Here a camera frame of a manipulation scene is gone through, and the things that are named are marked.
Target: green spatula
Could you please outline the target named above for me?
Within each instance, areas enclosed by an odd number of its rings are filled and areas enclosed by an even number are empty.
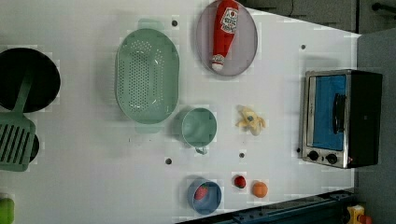
[[[8,113],[0,113],[0,169],[25,171],[35,140],[35,124],[23,115],[33,75],[28,69],[23,78],[17,103]]]

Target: gray plate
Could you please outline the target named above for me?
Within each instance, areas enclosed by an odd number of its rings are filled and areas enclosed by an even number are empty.
[[[257,29],[248,11],[238,3],[239,17],[233,43],[220,72],[212,69],[213,33],[216,12],[220,1],[206,7],[198,20],[196,47],[204,65],[219,75],[236,76],[251,65],[257,51]]]

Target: frying pan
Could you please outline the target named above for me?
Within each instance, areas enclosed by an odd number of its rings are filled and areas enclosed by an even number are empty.
[[[35,49],[8,49],[0,53],[0,105],[12,110],[25,75],[25,65],[34,76],[32,87],[23,109],[35,112],[48,106],[57,96],[61,78],[52,60]]]

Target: red ketchup bottle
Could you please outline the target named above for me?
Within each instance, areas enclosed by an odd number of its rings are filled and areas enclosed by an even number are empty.
[[[219,72],[223,68],[228,49],[233,43],[233,36],[238,22],[238,4],[234,0],[222,0],[219,4],[213,35],[212,68]]]

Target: orange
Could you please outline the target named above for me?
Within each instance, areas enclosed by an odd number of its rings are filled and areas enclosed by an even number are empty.
[[[256,184],[253,185],[253,194],[258,197],[258,198],[263,198],[265,195],[267,195],[268,188],[267,186],[262,183],[262,182],[257,182]]]

